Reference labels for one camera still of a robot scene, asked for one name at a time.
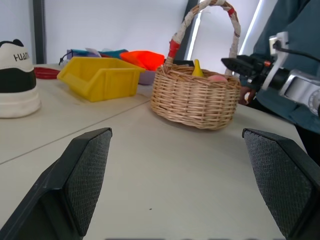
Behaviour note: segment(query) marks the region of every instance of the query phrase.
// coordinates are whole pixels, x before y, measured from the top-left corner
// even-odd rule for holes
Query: shoe
[[[21,41],[0,42],[0,118],[20,118],[41,107],[34,66]]]

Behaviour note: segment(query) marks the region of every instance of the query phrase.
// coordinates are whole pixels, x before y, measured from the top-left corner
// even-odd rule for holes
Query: red tape
[[[170,41],[170,51],[168,54],[168,57],[175,58],[178,50],[179,50],[180,44],[176,43],[173,39]]]
[[[229,11],[228,11],[228,14],[229,14],[229,17],[231,18],[232,14],[235,13],[235,9],[234,8],[231,8]]]

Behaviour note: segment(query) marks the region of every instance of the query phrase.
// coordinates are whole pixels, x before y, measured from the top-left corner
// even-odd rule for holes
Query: yellow plastic bin
[[[134,96],[145,69],[117,58],[73,57],[57,78],[90,102]]]

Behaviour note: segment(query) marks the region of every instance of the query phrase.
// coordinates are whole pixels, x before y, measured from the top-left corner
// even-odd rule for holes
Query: wicker basket
[[[193,18],[207,6],[221,6],[228,12],[234,27],[230,58],[238,53],[240,24],[234,8],[225,0],[205,0],[194,7],[170,42],[170,52],[164,66],[158,68],[153,85],[151,108],[158,115],[199,129],[218,130],[232,120],[240,97],[239,79],[227,70],[228,82],[210,82],[207,77],[221,75],[202,70],[204,77],[192,76],[193,67],[173,64],[173,59]]]

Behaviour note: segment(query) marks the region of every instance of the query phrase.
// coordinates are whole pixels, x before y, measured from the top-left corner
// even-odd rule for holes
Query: person
[[[289,48],[320,58],[320,0],[278,0],[253,49],[255,57],[271,60],[269,37],[288,32]],[[320,77],[320,63],[304,56],[289,54],[283,65]],[[306,106],[297,105],[269,88],[262,90],[241,77],[240,104],[278,115],[295,124],[308,155],[320,165],[320,118]]]

